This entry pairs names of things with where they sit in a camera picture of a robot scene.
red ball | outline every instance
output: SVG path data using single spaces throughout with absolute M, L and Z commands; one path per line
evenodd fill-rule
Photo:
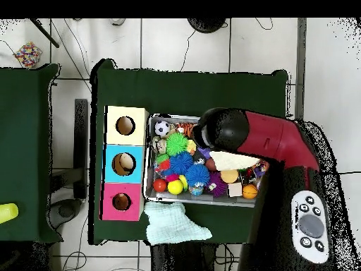
M 157 179 L 153 183 L 153 188 L 156 192 L 164 192 L 166 190 L 166 182 L 163 179 Z

white control pad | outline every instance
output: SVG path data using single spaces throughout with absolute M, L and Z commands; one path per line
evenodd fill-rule
M 319 196 L 311 191 L 296 193 L 291 201 L 291 219 L 296 251 L 310 262 L 325 263 L 329 258 L 329 242 L 325 210 Z

round hole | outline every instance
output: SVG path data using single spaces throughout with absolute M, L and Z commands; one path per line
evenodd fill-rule
M 113 197 L 113 207 L 119 211 L 126 211 L 129 209 L 131 203 L 128 194 L 118 193 Z
M 129 116 L 122 116 L 116 121 L 116 130 L 119 134 L 128 136 L 135 130 L 135 122 Z
M 119 176 L 129 176 L 134 172 L 135 158 L 127 152 L 122 152 L 113 158 L 111 167 Z

yellow object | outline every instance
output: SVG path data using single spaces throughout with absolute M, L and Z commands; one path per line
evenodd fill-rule
M 145 145 L 148 112 L 144 108 L 108 106 L 106 143 Z
M 234 183 L 238 179 L 238 170 L 223 170 L 221 171 L 221 179 L 224 181 L 224 183 Z
M 0 224 L 14 219 L 19 215 L 18 206 L 11 204 L 0 205 Z
M 244 198 L 247 198 L 248 200 L 252 200 L 257 195 L 256 186 L 253 184 L 248 184 L 246 186 L 243 186 L 242 195 Z
M 183 191 L 183 183 L 181 180 L 175 180 L 168 183 L 168 191 L 174 195 L 178 195 Z
M 187 189 L 188 189 L 187 179 L 182 174 L 179 176 L 179 179 L 183 183 L 183 190 L 187 191 Z
M 193 156 L 196 149 L 197 145 L 195 144 L 195 142 L 192 139 L 189 139 L 187 144 L 187 152 L 189 152 Z

light blue towel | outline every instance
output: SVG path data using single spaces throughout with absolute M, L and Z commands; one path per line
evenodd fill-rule
M 152 245 L 206 240 L 212 237 L 208 228 L 196 225 L 185 216 L 182 203 L 167 205 L 149 201 L 145 204 L 144 212 L 149 217 L 147 239 Z

